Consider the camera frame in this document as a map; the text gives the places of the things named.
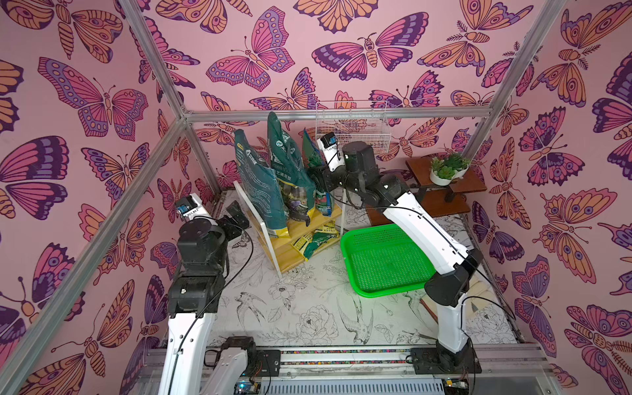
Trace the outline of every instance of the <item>green soil bag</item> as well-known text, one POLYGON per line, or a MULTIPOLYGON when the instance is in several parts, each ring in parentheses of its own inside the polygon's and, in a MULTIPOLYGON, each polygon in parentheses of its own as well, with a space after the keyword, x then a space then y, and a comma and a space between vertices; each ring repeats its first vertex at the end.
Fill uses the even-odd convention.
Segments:
POLYGON ((289 217, 304 221, 309 226, 315 213, 316 187, 303 167, 301 150, 294 139, 281 129, 281 122, 274 112, 268 115, 268 147, 270 164, 276 172, 289 217))
POLYGON ((288 209, 283 203, 274 170, 251 148, 243 130, 234 132, 235 161, 241 185, 265 222, 271 237, 289 238, 288 209))
MULTIPOLYGON (((303 158, 305 160, 305 167, 307 167, 308 169, 327 164, 325 162, 325 159, 320 154, 320 150, 318 149, 316 144, 314 144, 312 138, 305 129, 303 129, 303 158)), ((319 186, 316 186, 314 199, 318 211, 320 211, 322 215, 330 217, 333 210, 333 205, 329 192, 325 190, 319 190, 319 186)))

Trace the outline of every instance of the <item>black cable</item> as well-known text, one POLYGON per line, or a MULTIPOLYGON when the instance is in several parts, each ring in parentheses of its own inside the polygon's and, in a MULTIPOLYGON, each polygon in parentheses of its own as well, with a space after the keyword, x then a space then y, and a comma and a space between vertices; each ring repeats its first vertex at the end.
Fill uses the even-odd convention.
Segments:
POLYGON ((250 258, 252 258, 252 254, 255 251, 255 244, 253 243, 252 237, 250 237, 248 232, 246 232, 246 230, 243 229, 241 226, 238 226, 238 225, 235 225, 235 224, 229 224, 229 225, 232 225, 232 226, 234 226, 236 228, 240 228, 243 232, 245 232, 248 235, 248 239, 250 240, 250 246, 251 246, 250 256, 248 257, 248 260, 246 261, 246 263, 243 264, 241 269, 239 269, 237 274, 235 274, 233 276, 233 278, 228 280, 228 282, 226 282, 226 284, 224 284, 224 286, 215 294, 215 296, 213 296, 211 298, 211 300, 206 304, 206 306, 204 306, 204 308, 202 309, 200 314, 195 317, 195 320, 193 320, 193 322, 191 323, 191 326, 189 326, 189 329, 186 330, 186 333, 185 333, 184 337, 182 338, 182 342, 180 342, 180 345, 178 346, 178 349, 177 349, 177 352, 176 352, 176 359, 173 362, 173 369, 171 370, 171 380, 169 381, 169 389, 167 390, 167 395, 171 395, 171 386, 173 385, 173 377, 174 377, 174 375, 176 373, 176 366, 178 365, 178 357, 180 356, 179 352, 182 349, 182 345, 185 343, 186 337, 189 335, 189 332, 191 332, 191 329, 193 329, 193 326, 195 325, 197 320, 204 315, 204 310, 206 310, 211 305, 211 303, 213 303, 217 299, 217 297, 222 294, 222 291, 224 291, 224 289, 226 289, 226 287, 228 287, 228 285, 231 282, 233 282, 233 280, 235 280, 235 278, 237 278, 238 275, 241 274, 241 271, 248 265, 248 263, 250 262, 250 258))

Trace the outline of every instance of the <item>white plant pot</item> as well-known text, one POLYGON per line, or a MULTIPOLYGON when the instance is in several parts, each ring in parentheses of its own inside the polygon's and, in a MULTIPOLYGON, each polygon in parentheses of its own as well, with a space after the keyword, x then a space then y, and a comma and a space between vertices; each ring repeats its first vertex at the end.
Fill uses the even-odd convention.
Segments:
POLYGON ((436 185, 441 185, 441 186, 446 186, 450 182, 452 182, 451 179, 445 179, 445 178, 438 177, 436 174, 434 174, 434 172, 432 170, 430 170, 430 180, 433 183, 435 183, 436 185))

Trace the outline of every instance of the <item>bird drawing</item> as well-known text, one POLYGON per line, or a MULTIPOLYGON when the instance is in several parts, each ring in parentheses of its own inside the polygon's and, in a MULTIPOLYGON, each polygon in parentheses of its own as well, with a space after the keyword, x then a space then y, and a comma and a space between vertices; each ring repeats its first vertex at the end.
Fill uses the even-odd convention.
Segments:
POLYGON ((338 311, 340 312, 340 319, 343 321, 344 327, 349 332, 354 332, 355 337, 353 338, 353 344, 367 344, 368 339, 371 336, 371 329, 373 329, 373 310, 371 310, 371 321, 369 321, 368 325, 364 323, 364 318, 362 317, 362 302, 358 301, 356 303, 355 299, 353 300, 353 304, 356 308, 356 316, 355 320, 347 317, 343 310, 340 308, 340 301, 337 300, 338 303, 338 311))
POLYGON ((239 318, 239 322, 240 322, 241 326, 244 329, 246 329, 246 327, 243 324, 243 319, 244 319, 244 317, 246 315, 246 311, 248 309, 250 309, 250 311, 253 312, 253 314, 257 318, 257 321, 259 322, 259 324, 261 323, 261 320, 259 319, 259 315, 261 316, 261 318, 263 318, 265 320, 265 317, 264 317, 263 313, 260 312, 257 307, 255 307, 255 303, 254 303, 255 299, 260 301, 260 302, 262 302, 263 304, 266 304, 257 295, 253 295, 253 294, 247 293, 247 292, 242 292, 241 295, 239 295, 238 297, 235 298, 236 301, 241 302, 241 304, 239 306, 237 306, 237 318, 239 318))

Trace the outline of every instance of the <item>soil bag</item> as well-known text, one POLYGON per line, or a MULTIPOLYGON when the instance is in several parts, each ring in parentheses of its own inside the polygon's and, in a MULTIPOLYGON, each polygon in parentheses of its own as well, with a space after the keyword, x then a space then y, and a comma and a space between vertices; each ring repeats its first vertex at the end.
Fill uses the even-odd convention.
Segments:
POLYGON ((264 220, 270 236, 289 238, 288 209, 274 170, 251 148, 243 130, 236 130, 234 135, 235 161, 244 192, 264 220))

